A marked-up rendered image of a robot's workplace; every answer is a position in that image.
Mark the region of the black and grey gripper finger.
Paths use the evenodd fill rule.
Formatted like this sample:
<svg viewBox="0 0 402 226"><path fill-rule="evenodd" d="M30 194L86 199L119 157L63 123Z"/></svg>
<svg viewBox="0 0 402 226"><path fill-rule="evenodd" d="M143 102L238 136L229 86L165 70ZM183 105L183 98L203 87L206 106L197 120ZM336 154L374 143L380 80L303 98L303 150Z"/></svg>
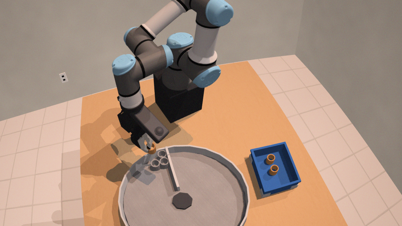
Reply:
<svg viewBox="0 0 402 226"><path fill-rule="evenodd" d="M138 148L143 150L145 153L148 153L149 150L147 149L147 146L144 144L145 139L143 137L135 137L134 132L131 134L131 141L133 144L135 144Z"/></svg>
<svg viewBox="0 0 402 226"><path fill-rule="evenodd" d="M145 139L146 142L147 142L147 148L148 148L149 150L151 150L153 140L149 137L149 135L148 135L147 133L145 133L144 135L142 135L142 137L144 137L144 139Z"/></svg>

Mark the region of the bronze bushing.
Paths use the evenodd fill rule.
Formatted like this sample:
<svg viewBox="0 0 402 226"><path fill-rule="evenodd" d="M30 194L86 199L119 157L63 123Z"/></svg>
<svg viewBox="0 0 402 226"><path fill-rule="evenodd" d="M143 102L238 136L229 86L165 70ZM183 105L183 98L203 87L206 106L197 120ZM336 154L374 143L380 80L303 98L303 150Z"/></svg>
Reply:
<svg viewBox="0 0 402 226"><path fill-rule="evenodd" d="M154 154L154 153L156 153L156 147L155 147L155 144L154 143L152 143L152 147L153 147L153 149L152 150L149 150L149 154Z"/></svg>
<svg viewBox="0 0 402 226"><path fill-rule="evenodd" d="M273 171L272 169L274 169L274 170L276 170L276 171ZM277 172L278 172L278 170L279 170L278 166L277 166L277 165L273 165L273 166L270 167L269 173L270 173L270 175L276 175Z"/></svg>
<svg viewBox="0 0 402 226"><path fill-rule="evenodd" d="M272 159L272 160L269 160L269 159ZM274 160L275 160L275 156L273 154L269 154L267 156L266 163L271 165L271 164L273 164Z"/></svg>

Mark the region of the blue plastic crate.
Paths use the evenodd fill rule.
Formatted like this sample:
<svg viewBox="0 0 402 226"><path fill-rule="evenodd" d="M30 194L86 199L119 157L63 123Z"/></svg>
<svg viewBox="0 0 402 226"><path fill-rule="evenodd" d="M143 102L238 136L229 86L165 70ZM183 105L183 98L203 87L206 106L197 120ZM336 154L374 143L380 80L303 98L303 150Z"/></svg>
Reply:
<svg viewBox="0 0 402 226"><path fill-rule="evenodd" d="M301 182L286 142L250 149L250 152L250 163L257 177L262 198L287 189L296 188L298 183ZM266 163L269 154L275 156L275 160L271 165ZM270 167L273 165L279 167L276 175L270 175L269 173Z"/></svg>

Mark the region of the grey metal sleeve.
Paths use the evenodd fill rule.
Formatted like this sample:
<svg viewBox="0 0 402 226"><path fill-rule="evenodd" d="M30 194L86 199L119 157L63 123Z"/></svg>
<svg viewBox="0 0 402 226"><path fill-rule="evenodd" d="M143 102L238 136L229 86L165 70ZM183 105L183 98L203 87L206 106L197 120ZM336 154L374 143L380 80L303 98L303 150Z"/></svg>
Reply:
<svg viewBox="0 0 402 226"><path fill-rule="evenodd" d="M159 160L160 160L161 158L163 158L161 155L164 155L163 157L168 158L168 157L167 157L167 153L166 153L165 150L160 150L160 151L158 152Z"/></svg>
<svg viewBox="0 0 402 226"><path fill-rule="evenodd" d="M158 164L158 165L154 166L155 164ZM158 170L161 169L161 165L160 165L159 160L152 160L151 161L151 166L152 166L152 169L155 170L155 171L158 171Z"/></svg>
<svg viewBox="0 0 402 226"><path fill-rule="evenodd" d="M166 164L163 164L164 162L166 162ZM163 169L169 168L169 166L170 166L169 160L166 157L161 158L160 165Z"/></svg>

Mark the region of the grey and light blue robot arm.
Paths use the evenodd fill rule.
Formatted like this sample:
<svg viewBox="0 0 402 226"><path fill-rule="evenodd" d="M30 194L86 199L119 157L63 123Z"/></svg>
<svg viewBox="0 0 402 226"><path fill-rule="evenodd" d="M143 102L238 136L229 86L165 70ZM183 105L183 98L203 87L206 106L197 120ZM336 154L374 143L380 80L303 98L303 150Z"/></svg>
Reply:
<svg viewBox="0 0 402 226"><path fill-rule="evenodd" d="M153 42L156 35L190 9L197 13L194 40L192 35L179 32L158 47ZM137 107L142 102L139 81L162 69L162 82L172 90L185 90L193 83L200 88L212 85L221 73L215 51L219 28L229 23L233 14L225 0L171 0L145 24L127 30L124 42L136 57L123 54L112 62L122 106ZM130 116L155 143L169 134L145 105Z"/></svg>

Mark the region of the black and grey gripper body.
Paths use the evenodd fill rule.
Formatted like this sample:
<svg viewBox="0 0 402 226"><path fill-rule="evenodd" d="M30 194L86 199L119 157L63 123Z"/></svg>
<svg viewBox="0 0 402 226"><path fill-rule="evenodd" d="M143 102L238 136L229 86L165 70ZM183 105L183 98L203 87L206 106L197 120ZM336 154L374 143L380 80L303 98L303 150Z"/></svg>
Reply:
<svg viewBox="0 0 402 226"><path fill-rule="evenodd" d="M142 137L146 132L137 124L137 122L130 116L130 113L139 111L144 105L144 96L142 95L142 102L134 108L124 108L120 102L120 107L122 111L117 115L119 118L120 125L128 133L133 133L135 137Z"/></svg>

